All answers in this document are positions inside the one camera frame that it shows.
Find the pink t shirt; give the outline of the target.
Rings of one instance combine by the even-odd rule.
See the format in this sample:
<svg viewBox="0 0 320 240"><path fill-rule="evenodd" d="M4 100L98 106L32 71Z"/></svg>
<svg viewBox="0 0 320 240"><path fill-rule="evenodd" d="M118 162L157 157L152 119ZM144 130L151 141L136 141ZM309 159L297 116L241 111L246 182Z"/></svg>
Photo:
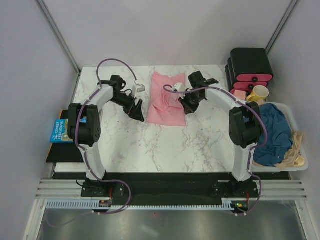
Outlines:
<svg viewBox="0 0 320 240"><path fill-rule="evenodd" d="M169 77L154 72L151 76L150 100L146 121L149 124L185 127L186 117L178 94L164 90L164 85L185 84L186 74Z"/></svg>

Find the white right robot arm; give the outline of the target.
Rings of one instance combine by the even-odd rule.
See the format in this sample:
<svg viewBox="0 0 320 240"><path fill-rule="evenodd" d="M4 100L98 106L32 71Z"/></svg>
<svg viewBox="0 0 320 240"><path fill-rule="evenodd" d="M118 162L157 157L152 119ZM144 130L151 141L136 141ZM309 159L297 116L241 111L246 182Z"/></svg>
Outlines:
<svg viewBox="0 0 320 240"><path fill-rule="evenodd" d="M228 114L228 133L235 145L229 191L235 197L247 191L245 181L252 177L252 155L264 133L260 108L256 103L246 103L223 89L213 78L205 79L200 71L188 76L191 89L179 99L186 115L193 114L203 100L214 102Z"/></svg>

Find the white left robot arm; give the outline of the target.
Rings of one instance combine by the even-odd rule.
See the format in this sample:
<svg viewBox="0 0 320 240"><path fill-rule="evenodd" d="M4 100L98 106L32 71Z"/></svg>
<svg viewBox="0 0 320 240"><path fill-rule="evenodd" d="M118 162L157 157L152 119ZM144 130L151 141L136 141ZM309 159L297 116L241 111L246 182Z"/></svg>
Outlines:
<svg viewBox="0 0 320 240"><path fill-rule="evenodd" d="M86 178L95 181L92 191L99 197L106 196L110 191L109 183L104 180L106 169L98 146L102 133L101 110L105 104L111 102L121 106L129 118L145 121L142 112L143 101L131 93L123 92L125 86L126 82L119 75L112 75L110 80L99 83L87 99L68 106L68 137L79 149L86 165Z"/></svg>

